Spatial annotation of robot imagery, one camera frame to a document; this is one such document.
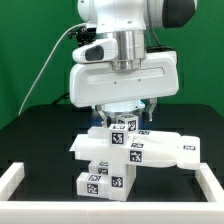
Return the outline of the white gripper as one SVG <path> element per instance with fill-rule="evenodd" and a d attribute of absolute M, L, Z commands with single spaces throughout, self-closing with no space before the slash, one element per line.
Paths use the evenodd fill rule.
<path fill-rule="evenodd" d="M 103 104 L 144 100 L 143 117 L 153 120 L 158 97 L 175 95 L 179 89 L 177 53 L 149 53 L 135 70 L 114 71 L 109 62 L 76 64 L 70 73 L 70 100 L 76 107 L 95 106 L 108 128 L 111 118 Z"/>

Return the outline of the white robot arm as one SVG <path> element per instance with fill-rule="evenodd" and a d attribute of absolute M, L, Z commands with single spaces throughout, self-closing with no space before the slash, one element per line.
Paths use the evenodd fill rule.
<path fill-rule="evenodd" d="M 70 99 L 77 107 L 93 106 L 110 125 L 107 114 L 133 111 L 147 99 L 179 89 L 177 53 L 164 46 L 145 46 L 144 34 L 155 27 L 184 26 L 198 0 L 78 0 L 78 12 L 96 39 L 73 51 Z"/>

